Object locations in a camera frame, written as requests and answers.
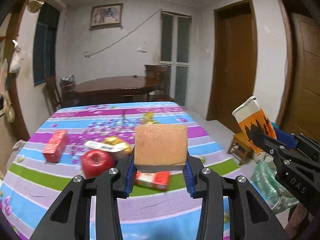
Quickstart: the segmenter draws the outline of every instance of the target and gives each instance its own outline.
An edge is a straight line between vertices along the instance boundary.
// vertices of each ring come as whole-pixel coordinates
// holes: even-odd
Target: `framed picture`
[[[92,8],[92,30],[121,27],[123,3],[99,5]]]

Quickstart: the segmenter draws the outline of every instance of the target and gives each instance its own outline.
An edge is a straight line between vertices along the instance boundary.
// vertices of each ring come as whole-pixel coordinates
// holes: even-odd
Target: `glass door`
[[[161,64],[169,65],[168,91],[185,105],[189,67],[191,17],[162,12]]]

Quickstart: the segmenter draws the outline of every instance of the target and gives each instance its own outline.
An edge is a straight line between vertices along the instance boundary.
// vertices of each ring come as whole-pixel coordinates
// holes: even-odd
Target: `wooden door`
[[[282,129],[320,141],[320,28],[302,14],[291,13],[294,81]]]
[[[216,14],[216,47],[213,84],[207,120],[216,119],[234,133],[240,127],[232,115],[252,96],[257,37],[250,1]]]

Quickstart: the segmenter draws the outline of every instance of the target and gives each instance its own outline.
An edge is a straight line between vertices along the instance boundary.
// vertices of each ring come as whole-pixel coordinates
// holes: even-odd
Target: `green plastic bag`
[[[271,210],[281,213],[298,204],[298,200],[275,179],[276,166],[273,162],[259,161],[251,177]]]

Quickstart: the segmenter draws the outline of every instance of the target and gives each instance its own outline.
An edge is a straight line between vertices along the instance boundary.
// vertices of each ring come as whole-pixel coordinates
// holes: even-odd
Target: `wooden chair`
[[[155,102],[155,101],[174,101],[174,98],[171,98],[168,95],[167,91],[167,72],[169,66],[167,65],[145,65],[146,76],[155,78],[158,81],[158,87],[156,87],[155,91],[158,94],[156,95],[149,95],[148,94],[148,101]]]
[[[253,150],[251,145],[249,144],[244,133],[237,133],[233,136],[228,153],[235,153],[240,158],[239,165],[241,165],[248,156],[252,157],[252,152]]]
[[[61,97],[58,91],[56,77],[52,76],[52,77],[46,78],[45,81],[46,81],[45,86],[47,88],[52,107],[53,109],[58,110],[61,108]]]

